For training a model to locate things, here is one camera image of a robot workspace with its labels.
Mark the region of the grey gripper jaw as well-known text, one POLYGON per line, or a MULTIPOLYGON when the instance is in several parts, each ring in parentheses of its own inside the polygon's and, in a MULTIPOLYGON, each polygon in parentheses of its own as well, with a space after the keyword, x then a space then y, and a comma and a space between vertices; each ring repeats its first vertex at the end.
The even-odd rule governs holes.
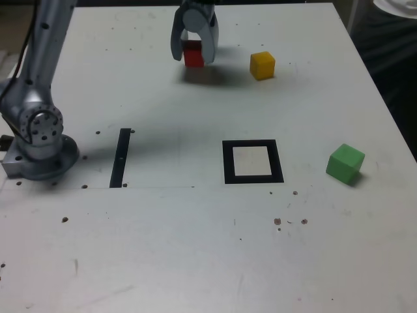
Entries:
POLYGON ((218 21, 214 7, 190 7, 182 17, 185 30, 201 39, 201 54, 206 64, 213 63, 218 50, 218 21))
POLYGON ((182 4, 175 12, 173 26, 171 30, 171 54, 176 61, 181 61, 183 54, 182 34, 185 26, 182 20, 183 14, 188 8, 187 4, 182 4))

